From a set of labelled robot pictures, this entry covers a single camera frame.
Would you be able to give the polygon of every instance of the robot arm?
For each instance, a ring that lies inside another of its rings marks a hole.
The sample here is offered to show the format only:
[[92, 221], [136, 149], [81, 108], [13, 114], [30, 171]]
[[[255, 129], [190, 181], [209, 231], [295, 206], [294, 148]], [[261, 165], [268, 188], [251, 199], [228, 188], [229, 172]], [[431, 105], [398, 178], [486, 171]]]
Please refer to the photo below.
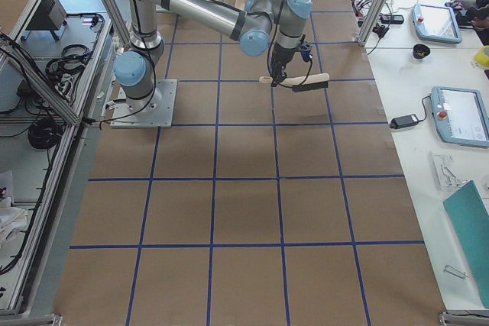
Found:
[[267, 50], [271, 29], [277, 24], [277, 42], [270, 61], [272, 86], [285, 80], [285, 67], [295, 52], [302, 51], [304, 59], [304, 53], [309, 57], [303, 29], [311, 0], [247, 0], [244, 11], [216, 0], [133, 0], [131, 42], [136, 49], [153, 50], [161, 43], [156, 4], [238, 41], [249, 56]]

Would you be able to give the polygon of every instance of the light blue tablet frame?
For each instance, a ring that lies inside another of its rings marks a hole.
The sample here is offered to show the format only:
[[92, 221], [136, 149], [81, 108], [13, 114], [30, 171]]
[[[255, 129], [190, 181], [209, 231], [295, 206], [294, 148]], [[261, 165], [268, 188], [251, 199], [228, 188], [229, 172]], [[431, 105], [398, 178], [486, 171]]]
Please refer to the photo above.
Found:
[[443, 92], [442, 92], [443, 90], [468, 92], [468, 93], [474, 93], [476, 95], [477, 105], [479, 111], [481, 112], [481, 120], [484, 123], [486, 137], [487, 139], [489, 139], [489, 118], [487, 118], [487, 112], [484, 107], [484, 103], [482, 102], [481, 93], [476, 89], [466, 89], [466, 88], [452, 88], [452, 87], [440, 87], [440, 86], [436, 86], [432, 88], [431, 105], [433, 110], [433, 117], [435, 118], [436, 131], [438, 131], [438, 135], [442, 138], [443, 141], [447, 143], [467, 145], [470, 147], [489, 148], [489, 140], [486, 141], [468, 140], [468, 139], [460, 139], [452, 136], [449, 117], [447, 116], [446, 118], [440, 120], [437, 116], [439, 112], [445, 111], [445, 109], [443, 108], [443, 103], [445, 102], [445, 100], [443, 99]]
[[[423, 7], [429, 7], [429, 8], [440, 8], [440, 9], [445, 9], [447, 12], [447, 15], [450, 17], [452, 20], [452, 28], [455, 33], [455, 37], [453, 38], [448, 38], [448, 37], [441, 37], [441, 36], [436, 36], [434, 34], [428, 34], [426, 32], [426, 28], [424, 23], [418, 22], [418, 18], [423, 16]], [[425, 4], [416, 4], [413, 7], [412, 10], [413, 14], [413, 24], [414, 28], [416, 30], [416, 34], [418, 35], [418, 38], [421, 40], [430, 40], [430, 41], [436, 41], [436, 42], [443, 42], [444, 44], [459, 44], [461, 43], [461, 33], [460, 29], [458, 28], [457, 21], [455, 20], [455, 13], [453, 12], [453, 9], [450, 7], [443, 7], [443, 6], [438, 6], [438, 5], [425, 5]]]

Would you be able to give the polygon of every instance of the tablet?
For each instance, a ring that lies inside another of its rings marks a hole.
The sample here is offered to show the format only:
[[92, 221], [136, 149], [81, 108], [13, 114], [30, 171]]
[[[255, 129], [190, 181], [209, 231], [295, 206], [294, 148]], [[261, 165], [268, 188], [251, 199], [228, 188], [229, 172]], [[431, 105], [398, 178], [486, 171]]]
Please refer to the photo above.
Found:
[[431, 103], [436, 130], [443, 141], [489, 147], [489, 120], [479, 91], [433, 87]]
[[421, 40], [461, 43], [460, 29], [449, 7], [416, 4], [413, 8], [413, 23]]

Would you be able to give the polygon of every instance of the black round object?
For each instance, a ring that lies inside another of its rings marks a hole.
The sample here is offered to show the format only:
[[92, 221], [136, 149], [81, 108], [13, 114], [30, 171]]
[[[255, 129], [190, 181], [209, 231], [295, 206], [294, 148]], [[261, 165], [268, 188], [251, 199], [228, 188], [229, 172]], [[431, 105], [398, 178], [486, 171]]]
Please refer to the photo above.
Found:
[[28, 140], [35, 149], [49, 149], [60, 141], [63, 126], [58, 125], [52, 118], [35, 121], [28, 131]]
[[423, 44], [416, 44], [413, 47], [413, 56], [415, 59], [423, 59], [431, 53], [429, 47]]

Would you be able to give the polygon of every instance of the yellow object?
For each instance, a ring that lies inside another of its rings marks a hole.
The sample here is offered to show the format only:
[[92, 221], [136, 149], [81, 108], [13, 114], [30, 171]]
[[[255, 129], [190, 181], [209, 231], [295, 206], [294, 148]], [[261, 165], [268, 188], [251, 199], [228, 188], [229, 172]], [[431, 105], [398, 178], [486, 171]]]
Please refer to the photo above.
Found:
[[489, 46], [482, 47], [474, 56], [475, 61], [481, 66], [489, 68]]

